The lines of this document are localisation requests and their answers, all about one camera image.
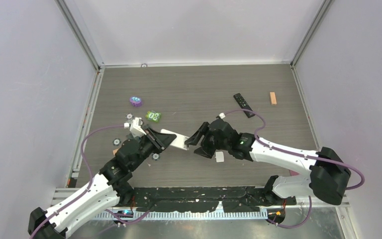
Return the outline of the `white battery cover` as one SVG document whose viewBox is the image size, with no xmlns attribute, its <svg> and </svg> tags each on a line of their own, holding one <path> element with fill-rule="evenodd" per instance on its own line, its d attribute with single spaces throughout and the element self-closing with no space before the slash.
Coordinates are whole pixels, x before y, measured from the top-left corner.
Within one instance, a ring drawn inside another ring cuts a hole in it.
<svg viewBox="0 0 382 239">
<path fill-rule="evenodd" d="M 217 163 L 222 163 L 224 162 L 224 153 L 221 151 L 215 152 L 215 160 Z"/>
</svg>

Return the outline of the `white remote control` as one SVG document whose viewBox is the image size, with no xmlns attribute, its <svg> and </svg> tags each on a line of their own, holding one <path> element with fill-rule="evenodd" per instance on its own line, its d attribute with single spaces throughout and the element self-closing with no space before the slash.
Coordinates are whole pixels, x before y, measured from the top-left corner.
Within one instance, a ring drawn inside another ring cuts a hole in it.
<svg viewBox="0 0 382 239">
<path fill-rule="evenodd" d="M 170 144 L 171 147 L 178 148 L 185 151 L 189 150 L 189 146 L 185 144 L 185 142 L 189 139 L 188 136 L 182 135 L 167 129 L 161 129 L 160 133 L 176 135 L 175 140 Z"/>
</svg>

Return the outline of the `black remote control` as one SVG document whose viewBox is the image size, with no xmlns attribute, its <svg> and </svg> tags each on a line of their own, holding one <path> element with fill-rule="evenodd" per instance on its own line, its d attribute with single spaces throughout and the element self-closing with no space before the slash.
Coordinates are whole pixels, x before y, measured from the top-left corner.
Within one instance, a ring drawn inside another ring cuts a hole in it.
<svg viewBox="0 0 382 239">
<path fill-rule="evenodd" d="M 252 118 L 255 116 L 251 107 L 248 105 L 247 101 L 243 98 L 243 96 L 240 93 L 234 94 L 233 98 L 237 102 L 239 107 L 243 109 L 243 112 L 247 116 L 247 118 Z"/>
</svg>

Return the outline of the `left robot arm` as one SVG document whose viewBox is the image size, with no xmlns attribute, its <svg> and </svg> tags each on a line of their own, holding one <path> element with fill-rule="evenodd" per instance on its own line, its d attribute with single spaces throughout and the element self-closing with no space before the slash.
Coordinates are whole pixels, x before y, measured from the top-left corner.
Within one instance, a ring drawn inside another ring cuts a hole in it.
<svg viewBox="0 0 382 239">
<path fill-rule="evenodd" d="M 132 173 L 153 154 L 166 150 L 177 138 L 146 125 L 139 139 L 125 140 L 115 157 L 92 176 L 88 184 L 58 204 L 34 209 L 28 233 L 32 239 L 67 239 L 102 211 L 132 202 L 134 190 L 128 183 Z"/>
</svg>

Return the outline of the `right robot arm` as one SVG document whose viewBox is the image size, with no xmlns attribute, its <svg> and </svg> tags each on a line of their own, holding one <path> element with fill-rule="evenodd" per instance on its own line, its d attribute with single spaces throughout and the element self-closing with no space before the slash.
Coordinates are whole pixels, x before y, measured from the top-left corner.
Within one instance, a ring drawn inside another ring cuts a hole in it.
<svg viewBox="0 0 382 239">
<path fill-rule="evenodd" d="M 351 177 L 337 153 L 328 147 L 320 151 L 302 150 L 268 141 L 252 133 L 239 133 L 222 119 L 204 122 L 185 141 L 197 145 L 194 153 L 212 158 L 224 150 L 240 160 L 273 164 L 297 173 L 296 176 L 272 176 L 265 185 L 264 198 L 277 204 L 293 196 L 315 196 L 331 205 L 340 205 Z"/>
</svg>

